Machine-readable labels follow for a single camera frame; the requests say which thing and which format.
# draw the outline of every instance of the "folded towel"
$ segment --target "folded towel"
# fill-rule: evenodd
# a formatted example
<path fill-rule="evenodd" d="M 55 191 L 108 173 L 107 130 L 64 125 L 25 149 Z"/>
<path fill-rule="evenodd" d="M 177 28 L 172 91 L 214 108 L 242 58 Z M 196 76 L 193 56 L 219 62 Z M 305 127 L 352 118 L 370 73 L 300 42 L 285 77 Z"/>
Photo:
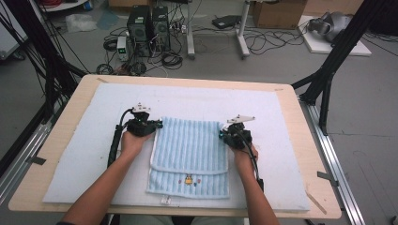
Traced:
<path fill-rule="evenodd" d="M 228 171 L 227 148 L 219 139 L 222 123 L 162 118 L 151 167 L 172 173 L 218 174 Z"/>
<path fill-rule="evenodd" d="M 191 199 L 227 199 L 228 173 L 198 175 L 151 170 L 147 191 Z"/>
<path fill-rule="evenodd" d="M 148 192 L 194 199 L 229 197 L 222 124 L 162 118 L 151 157 Z"/>

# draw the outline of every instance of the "human arm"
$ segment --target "human arm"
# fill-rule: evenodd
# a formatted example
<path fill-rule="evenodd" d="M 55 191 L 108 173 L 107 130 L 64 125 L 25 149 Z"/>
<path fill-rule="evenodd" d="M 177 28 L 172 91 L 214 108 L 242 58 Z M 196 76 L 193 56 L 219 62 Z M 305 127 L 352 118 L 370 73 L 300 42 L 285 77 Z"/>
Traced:
<path fill-rule="evenodd" d="M 150 135 L 139 138 L 129 132 L 122 136 L 120 157 L 86 190 L 62 218 L 72 224 L 100 224 L 131 163 Z"/>
<path fill-rule="evenodd" d="M 257 183 L 253 173 L 253 163 L 248 154 L 248 149 L 232 149 L 235 155 L 237 171 L 245 189 L 246 204 L 248 207 L 249 221 L 251 225 L 279 224 L 267 197 Z M 252 146 L 254 155 L 258 158 L 258 152 Z"/>

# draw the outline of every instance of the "hand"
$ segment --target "hand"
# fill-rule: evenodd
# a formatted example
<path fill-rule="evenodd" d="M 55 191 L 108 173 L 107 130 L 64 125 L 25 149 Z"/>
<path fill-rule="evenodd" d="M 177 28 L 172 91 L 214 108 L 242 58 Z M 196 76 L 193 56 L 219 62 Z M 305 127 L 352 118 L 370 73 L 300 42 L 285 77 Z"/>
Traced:
<path fill-rule="evenodd" d="M 254 145 L 251 145 L 253 154 L 255 156 L 255 160 L 258 159 L 258 152 L 255 149 Z M 237 165 L 237 171 L 241 178 L 243 177 L 253 177 L 254 178 L 254 167 L 252 160 L 250 159 L 249 149 L 245 147 L 244 149 L 238 150 L 233 149 L 231 150 L 234 152 L 235 155 L 235 164 Z"/>
<path fill-rule="evenodd" d="M 144 137 L 137 137 L 128 131 L 124 132 L 122 136 L 121 156 L 128 156 L 132 158 L 137 157 L 143 148 L 144 142 L 150 137 L 151 134 Z"/>

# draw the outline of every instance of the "computer tower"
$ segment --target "computer tower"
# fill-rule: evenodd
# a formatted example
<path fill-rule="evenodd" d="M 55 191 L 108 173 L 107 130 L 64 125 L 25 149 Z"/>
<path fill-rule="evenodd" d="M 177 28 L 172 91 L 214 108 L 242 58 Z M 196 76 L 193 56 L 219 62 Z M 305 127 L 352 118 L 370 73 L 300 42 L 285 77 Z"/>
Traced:
<path fill-rule="evenodd" d="M 151 56 L 155 45 L 150 43 L 154 37 L 150 7 L 133 6 L 127 21 L 127 28 L 134 54 L 140 57 Z"/>
<path fill-rule="evenodd" d="M 154 7 L 152 10 L 152 22 L 154 27 L 154 35 L 157 40 L 157 51 L 170 51 L 170 31 L 167 7 Z"/>
<path fill-rule="evenodd" d="M 145 42 L 152 39 L 154 36 L 150 7 L 133 6 L 127 21 L 127 28 L 133 41 Z"/>

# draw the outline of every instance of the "small tag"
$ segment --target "small tag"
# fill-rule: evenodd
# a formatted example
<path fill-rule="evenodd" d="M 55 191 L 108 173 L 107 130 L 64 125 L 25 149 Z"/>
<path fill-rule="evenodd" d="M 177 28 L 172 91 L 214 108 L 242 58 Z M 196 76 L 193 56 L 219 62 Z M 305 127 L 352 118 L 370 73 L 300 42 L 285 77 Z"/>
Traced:
<path fill-rule="evenodd" d="M 170 197 L 170 195 L 163 195 L 161 197 L 161 203 L 162 204 L 170 205 L 171 202 L 172 202 L 172 197 Z"/>

